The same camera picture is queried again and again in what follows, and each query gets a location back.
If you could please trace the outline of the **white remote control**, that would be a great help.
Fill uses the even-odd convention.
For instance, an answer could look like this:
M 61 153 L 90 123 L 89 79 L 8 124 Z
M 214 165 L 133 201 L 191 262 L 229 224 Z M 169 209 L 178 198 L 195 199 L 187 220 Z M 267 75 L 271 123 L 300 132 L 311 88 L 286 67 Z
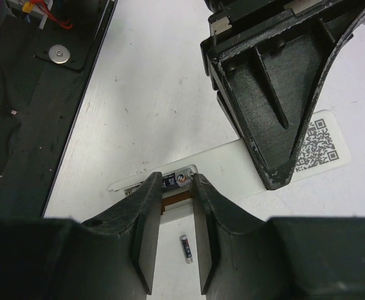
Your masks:
M 291 178 L 293 183 L 347 165 L 351 160 L 334 114 L 321 110 L 312 115 L 301 151 Z M 190 167 L 205 175 L 208 181 L 233 203 L 244 206 L 254 195 L 266 192 L 254 163 L 242 140 L 200 152 L 155 168 L 162 176 Z M 188 186 L 163 192 L 161 223 L 168 223 L 193 212 Z

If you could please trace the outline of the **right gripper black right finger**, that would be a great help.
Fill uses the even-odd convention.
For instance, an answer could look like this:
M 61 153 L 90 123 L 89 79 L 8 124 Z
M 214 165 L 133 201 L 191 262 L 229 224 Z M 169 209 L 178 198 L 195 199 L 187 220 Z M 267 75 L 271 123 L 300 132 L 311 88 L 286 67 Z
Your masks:
M 192 203 L 207 299 L 365 299 L 365 217 L 263 221 L 202 174 Z

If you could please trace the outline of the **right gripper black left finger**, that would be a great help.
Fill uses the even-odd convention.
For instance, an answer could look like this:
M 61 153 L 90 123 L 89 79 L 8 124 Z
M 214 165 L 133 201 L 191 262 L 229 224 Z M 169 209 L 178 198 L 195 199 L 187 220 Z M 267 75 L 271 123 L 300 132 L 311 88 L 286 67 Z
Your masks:
M 146 299 L 163 177 L 84 222 L 0 218 L 0 299 Z

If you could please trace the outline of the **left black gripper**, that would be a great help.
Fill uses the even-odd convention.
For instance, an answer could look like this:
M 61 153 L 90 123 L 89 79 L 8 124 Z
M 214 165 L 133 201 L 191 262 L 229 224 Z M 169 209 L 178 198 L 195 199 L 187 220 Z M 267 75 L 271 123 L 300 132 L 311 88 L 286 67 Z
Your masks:
M 290 183 L 326 76 L 365 1 L 207 1 L 206 75 L 264 187 Z

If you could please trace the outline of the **small black battery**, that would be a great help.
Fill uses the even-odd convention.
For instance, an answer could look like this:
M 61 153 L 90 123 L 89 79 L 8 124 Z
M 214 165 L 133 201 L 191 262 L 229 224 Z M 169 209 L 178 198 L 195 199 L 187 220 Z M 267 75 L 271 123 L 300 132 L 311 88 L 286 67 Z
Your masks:
M 183 188 L 192 183 L 194 171 L 191 167 L 178 169 L 162 177 L 162 191 L 168 192 Z
M 179 237 L 179 240 L 181 242 L 181 246 L 182 246 L 182 250 L 183 250 L 186 262 L 188 264 L 193 263 L 193 255 L 192 255 L 192 251 L 191 251 L 191 248 L 189 245 L 188 237 L 185 234 L 183 234 L 182 236 Z

